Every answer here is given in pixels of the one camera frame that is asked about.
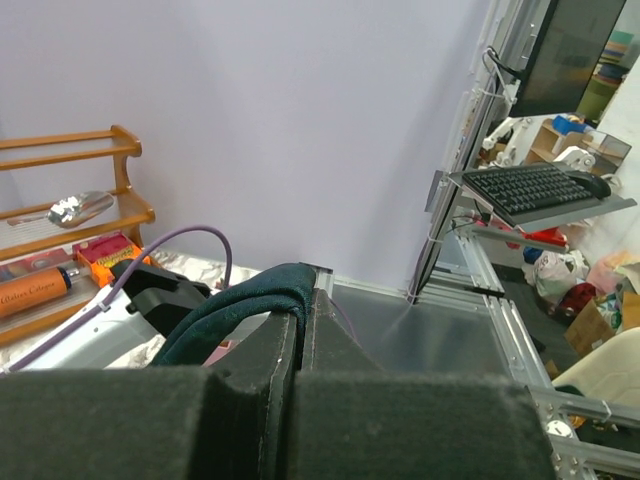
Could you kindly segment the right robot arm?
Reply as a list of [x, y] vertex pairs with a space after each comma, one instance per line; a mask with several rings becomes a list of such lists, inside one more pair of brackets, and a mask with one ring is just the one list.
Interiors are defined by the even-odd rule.
[[1, 366], [26, 370], [142, 368], [178, 323], [219, 293], [226, 264], [162, 252], [141, 264], [124, 286], [101, 288], [81, 310]]

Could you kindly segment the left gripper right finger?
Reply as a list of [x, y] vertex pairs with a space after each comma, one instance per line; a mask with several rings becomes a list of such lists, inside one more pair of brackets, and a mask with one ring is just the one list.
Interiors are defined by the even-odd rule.
[[296, 479], [552, 479], [534, 401], [484, 306], [317, 290], [294, 380]]

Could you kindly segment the dark green tie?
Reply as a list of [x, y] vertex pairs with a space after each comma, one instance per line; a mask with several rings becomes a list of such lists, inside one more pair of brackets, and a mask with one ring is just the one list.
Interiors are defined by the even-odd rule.
[[315, 270], [285, 263], [225, 289], [186, 315], [150, 361], [152, 367], [202, 365], [245, 319], [261, 313], [296, 317], [302, 335], [312, 306]]

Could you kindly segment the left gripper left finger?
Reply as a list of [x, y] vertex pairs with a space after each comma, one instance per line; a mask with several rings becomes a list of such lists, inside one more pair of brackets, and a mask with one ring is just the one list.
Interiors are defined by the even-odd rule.
[[298, 345], [271, 314], [209, 367], [49, 370], [1, 382], [5, 479], [274, 479]]

